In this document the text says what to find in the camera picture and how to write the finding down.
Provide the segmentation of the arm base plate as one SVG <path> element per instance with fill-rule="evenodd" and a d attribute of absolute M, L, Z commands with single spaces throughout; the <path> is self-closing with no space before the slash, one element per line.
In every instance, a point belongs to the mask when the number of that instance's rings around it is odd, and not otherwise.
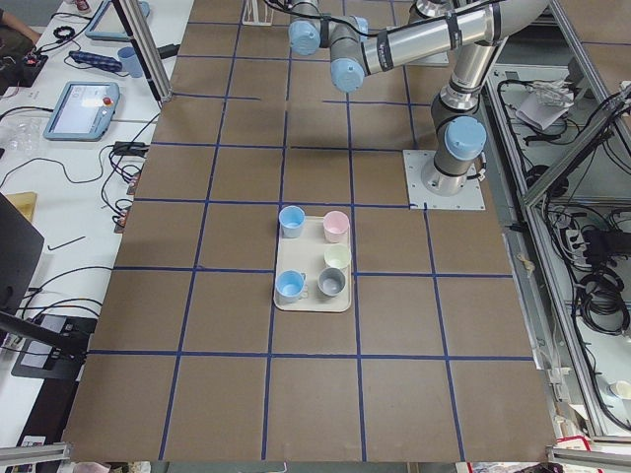
<path fill-rule="evenodd" d="M 454 196 L 430 191 L 423 183 L 422 170 L 433 162 L 433 150 L 402 152 L 409 207 L 418 210 L 484 211 L 486 209 L 478 179 L 467 180 Z"/>

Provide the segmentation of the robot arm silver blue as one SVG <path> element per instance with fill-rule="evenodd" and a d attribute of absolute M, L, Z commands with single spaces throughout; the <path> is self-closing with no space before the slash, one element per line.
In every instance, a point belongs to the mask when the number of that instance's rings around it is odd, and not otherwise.
<path fill-rule="evenodd" d="M 430 192 L 451 197 L 462 190 L 485 146 L 486 131 L 472 114 L 490 67 L 506 39 L 530 25 L 547 5 L 520 0 L 415 1 L 407 24 L 375 34 L 357 16 L 325 14 L 317 1 L 284 1 L 280 8 L 291 17 L 292 51 L 309 56 L 328 49 L 331 81 L 346 94 L 357 91 L 370 75 L 456 51 L 450 80 L 431 108 L 438 149 L 421 171 Z"/>

